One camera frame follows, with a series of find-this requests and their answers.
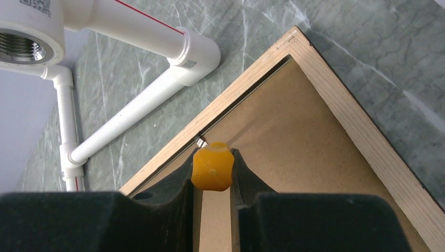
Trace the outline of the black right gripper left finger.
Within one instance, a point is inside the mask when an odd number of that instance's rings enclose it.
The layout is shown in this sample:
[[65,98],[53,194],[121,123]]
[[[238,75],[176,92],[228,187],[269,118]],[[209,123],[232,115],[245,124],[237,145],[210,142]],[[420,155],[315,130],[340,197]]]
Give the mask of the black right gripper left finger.
[[1,251],[192,251],[192,157],[128,198],[120,192],[1,195]]

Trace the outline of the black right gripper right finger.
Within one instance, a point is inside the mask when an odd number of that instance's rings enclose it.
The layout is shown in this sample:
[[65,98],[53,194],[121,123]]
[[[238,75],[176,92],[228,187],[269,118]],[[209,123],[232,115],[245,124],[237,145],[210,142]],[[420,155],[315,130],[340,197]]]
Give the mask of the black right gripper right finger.
[[368,194],[279,193],[231,150],[233,251],[411,251],[391,206]]

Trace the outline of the black wooden picture frame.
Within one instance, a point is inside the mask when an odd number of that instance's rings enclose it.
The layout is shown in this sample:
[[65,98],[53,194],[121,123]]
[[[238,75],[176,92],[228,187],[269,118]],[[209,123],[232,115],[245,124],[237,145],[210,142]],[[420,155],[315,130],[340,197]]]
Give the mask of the black wooden picture frame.
[[133,196],[174,171],[197,137],[239,149],[249,168],[280,192],[378,195],[396,212],[414,251],[444,251],[444,211],[295,26],[121,192]]

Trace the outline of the orange handled screwdriver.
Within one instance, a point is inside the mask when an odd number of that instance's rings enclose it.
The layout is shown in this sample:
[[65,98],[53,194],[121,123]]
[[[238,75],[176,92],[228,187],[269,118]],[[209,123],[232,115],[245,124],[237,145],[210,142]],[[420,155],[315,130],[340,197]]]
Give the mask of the orange handled screwdriver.
[[227,144],[210,143],[193,154],[191,182],[202,191],[225,191],[232,185],[234,162]]

